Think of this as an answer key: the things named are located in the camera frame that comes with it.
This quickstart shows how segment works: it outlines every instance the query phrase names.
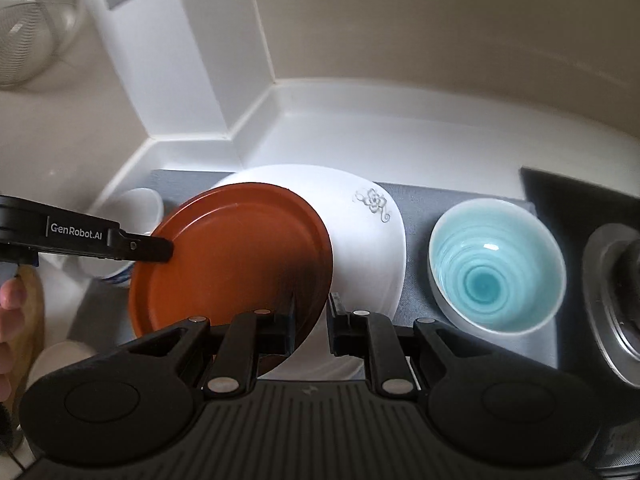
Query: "logo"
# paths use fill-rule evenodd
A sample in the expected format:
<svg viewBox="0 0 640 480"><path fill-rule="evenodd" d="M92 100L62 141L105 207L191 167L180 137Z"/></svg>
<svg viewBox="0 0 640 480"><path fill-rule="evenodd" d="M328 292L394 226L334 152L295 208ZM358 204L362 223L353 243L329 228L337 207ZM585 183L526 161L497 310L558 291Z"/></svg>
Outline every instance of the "logo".
<svg viewBox="0 0 640 480"><path fill-rule="evenodd" d="M62 226L56 223L51 224L51 232L59 235L71 235L79 238L89 238L90 240L102 240L102 233L100 231L85 231L82 228L76 228L73 226Z"/></svg>

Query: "turquoise bowl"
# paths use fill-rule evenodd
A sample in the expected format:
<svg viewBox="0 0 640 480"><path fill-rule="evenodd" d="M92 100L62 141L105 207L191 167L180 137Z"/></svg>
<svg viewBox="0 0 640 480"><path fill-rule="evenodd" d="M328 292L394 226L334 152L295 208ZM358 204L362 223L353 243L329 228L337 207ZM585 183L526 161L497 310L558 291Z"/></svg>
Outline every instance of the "turquoise bowl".
<svg viewBox="0 0 640 480"><path fill-rule="evenodd" d="M431 234L429 263L441 309L471 333L533 332L564 298L566 268L555 238L504 200L468 200L444 213Z"/></svg>

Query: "plate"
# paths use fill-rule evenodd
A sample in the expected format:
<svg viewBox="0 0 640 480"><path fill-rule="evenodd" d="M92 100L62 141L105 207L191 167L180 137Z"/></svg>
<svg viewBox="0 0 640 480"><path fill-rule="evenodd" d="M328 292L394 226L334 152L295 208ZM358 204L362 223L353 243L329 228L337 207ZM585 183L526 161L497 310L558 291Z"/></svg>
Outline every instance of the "plate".
<svg viewBox="0 0 640 480"><path fill-rule="evenodd" d="M174 242L165 264L138 262L129 295L137 336L191 316L212 325L239 312L273 310L296 296L296 344L326 302L332 250L322 220L299 196L268 184L212 189L153 232Z"/></svg>
<svg viewBox="0 0 640 480"><path fill-rule="evenodd" d="M404 223L385 189L345 171L282 164L240 171L217 186L263 182L291 190L319 215L334 258L331 290L349 311L380 312L393 319L406 266ZM324 313L311 334L280 366L264 375L274 380L333 381L355 376L362 360L334 357Z"/></svg>

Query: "beige wall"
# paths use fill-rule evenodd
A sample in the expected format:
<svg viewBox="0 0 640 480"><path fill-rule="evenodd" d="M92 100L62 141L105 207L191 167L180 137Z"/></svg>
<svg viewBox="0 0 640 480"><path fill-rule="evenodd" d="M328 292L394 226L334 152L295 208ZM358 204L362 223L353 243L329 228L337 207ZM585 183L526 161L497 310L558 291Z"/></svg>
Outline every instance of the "beige wall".
<svg viewBox="0 0 640 480"><path fill-rule="evenodd" d="M0 91L0 192L85 210L145 139L87 23L47 72Z"/></svg>
<svg viewBox="0 0 640 480"><path fill-rule="evenodd" d="M640 0L257 0L277 78L495 93L640 136Z"/></svg>

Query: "round joint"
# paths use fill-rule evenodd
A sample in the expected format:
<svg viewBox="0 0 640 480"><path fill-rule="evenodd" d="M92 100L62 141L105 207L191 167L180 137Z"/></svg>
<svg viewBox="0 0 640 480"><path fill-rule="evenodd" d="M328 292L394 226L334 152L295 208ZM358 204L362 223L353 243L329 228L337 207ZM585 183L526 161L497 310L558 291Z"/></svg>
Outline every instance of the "round joint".
<svg viewBox="0 0 640 480"><path fill-rule="evenodd" d="M382 389L389 395L406 395L414 390L414 385L406 379L387 379Z"/></svg>
<svg viewBox="0 0 640 480"><path fill-rule="evenodd" d="M232 377L216 377L207 383L207 388L215 394L230 394L240 387L240 383Z"/></svg>

